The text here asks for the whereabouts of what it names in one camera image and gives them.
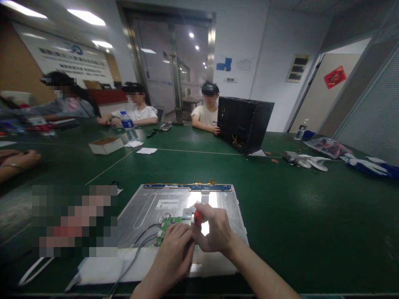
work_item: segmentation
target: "ceiling light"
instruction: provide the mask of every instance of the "ceiling light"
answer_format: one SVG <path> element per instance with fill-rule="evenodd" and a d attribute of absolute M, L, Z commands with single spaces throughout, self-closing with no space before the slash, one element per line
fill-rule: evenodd
<path fill-rule="evenodd" d="M 10 0 L 1 0 L 1 4 L 12 8 L 20 13 L 23 13 L 24 15 L 28 15 L 31 17 L 40 17 L 40 18 L 44 18 L 47 19 L 47 17 L 45 15 L 39 14 L 38 12 L 35 12 L 33 10 L 30 10 L 29 8 L 22 6 L 18 3 L 15 3 L 14 1 L 10 1 Z"/>
<path fill-rule="evenodd" d="M 95 43 L 97 46 L 102 46 L 104 48 L 112 48 L 112 45 L 107 43 L 107 42 L 102 42 L 102 41 L 92 41 Z"/>
<path fill-rule="evenodd" d="M 41 37 L 39 35 L 34 35 L 32 33 L 22 33 L 22 35 L 29 36 L 29 37 L 34 37 L 34 38 L 38 38 L 38 39 L 47 39 L 45 37 Z"/>
<path fill-rule="evenodd" d="M 105 22 L 97 17 L 96 15 L 93 15 L 91 12 L 85 11 L 85 10 L 68 10 L 71 14 L 77 16 L 78 18 L 92 24 L 92 25 L 100 25 L 100 26 L 105 26 Z"/>
<path fill-rule="evenodd" d="M 156 53 L 155 53 L 153 50 L 151 50 L 151 49 L 143 49 L 143 48 L 141 48 L 140 50 L 143 51 L 143 52 L 145 52 L 145 53 L 156 54 Z"/>

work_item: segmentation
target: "water bottle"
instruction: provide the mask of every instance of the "water bottle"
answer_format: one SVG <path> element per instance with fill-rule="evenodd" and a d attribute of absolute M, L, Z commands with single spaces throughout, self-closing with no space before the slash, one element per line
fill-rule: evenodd
<path fill-rule="evenodd" d="M 294 139 L 295 140 L 302 140 L 303 134 L 308 129 L 309 119 L 306 118 L 305 121 L 299 126 L 298 133 L 296 133 Z"/>
<path fill-rule="evenodd" d="M 121 111 L 121 121 L 123 128 L 126 131 L 126 134 L 128 135 L 129 141 L 136 141 L 139 140 L 137 136 L 137 132 L 134 128 L 134 124 L 132 119 L 126 114 L 126 111 Z"/>
<path fill-rule="evenodd" d="M 25 118 L 28 120 L 31 127 L 40 132 L 42 136 L 55 136 L 55 131 L 53 128 L 47 123 L 47 121 L 34 109 L 25 108 L 22 109 L 22 113 Z"/>

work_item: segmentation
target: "chair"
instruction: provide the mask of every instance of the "chair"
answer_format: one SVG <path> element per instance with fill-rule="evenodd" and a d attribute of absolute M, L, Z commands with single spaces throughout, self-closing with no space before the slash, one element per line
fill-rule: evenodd
<path fill-rule="evenodd" d="M 158 122 L 162 122 L 162 115 L 163 115 L 163 111 L 165 110 L 164 106 L 161 105 L 157 105 L 157 106 L 153 106 L 156 110 L 158 110 L 157 116 L 158 116 Z"/>

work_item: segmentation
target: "woman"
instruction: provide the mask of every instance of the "woman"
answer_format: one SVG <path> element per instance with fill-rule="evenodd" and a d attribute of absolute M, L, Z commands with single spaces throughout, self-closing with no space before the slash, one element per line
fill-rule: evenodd
<path fill-rule="evenodd" d="M 126 82 L 122 86 L 126 94 L 125 108 L 98 119 L 100 125 L 121 126 L 121 111 L 132 119 L 134 125 L 151 125 L 158 122 L 158 111 L 145 102 L 145 88 L 140 83 Z"/>
<path fill-rule="evenodd" d="M 51 86 L 57 95 L 54 102 L 32 107 L 45 119 L 55 117 L 101 117 L 99 107 L 95 100 L 82 87 L 76 84 L 74 78 L 67 74 L 53 71 L 44 75 L 40 81 Z"/>

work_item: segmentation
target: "cardboard box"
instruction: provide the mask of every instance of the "cardboard box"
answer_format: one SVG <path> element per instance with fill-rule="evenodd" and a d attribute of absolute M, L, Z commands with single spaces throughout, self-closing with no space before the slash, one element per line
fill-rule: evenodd
<path fill-rule="evenodd" d="M 123 142 L 121 138 L 106 137 L 89 143 L 89 147 L 94 154 L 110 154 L 123 148 Z"/>

